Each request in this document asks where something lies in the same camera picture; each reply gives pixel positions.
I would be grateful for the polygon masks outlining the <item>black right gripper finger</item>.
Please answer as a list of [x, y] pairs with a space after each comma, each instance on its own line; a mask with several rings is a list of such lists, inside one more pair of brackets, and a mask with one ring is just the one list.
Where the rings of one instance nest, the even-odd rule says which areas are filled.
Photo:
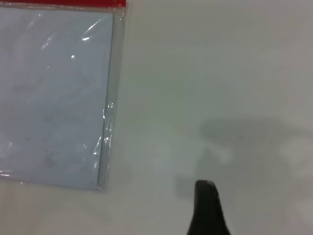
[[218, 190], [211, 181], [197, 180], [189, 235], [230, 235]]

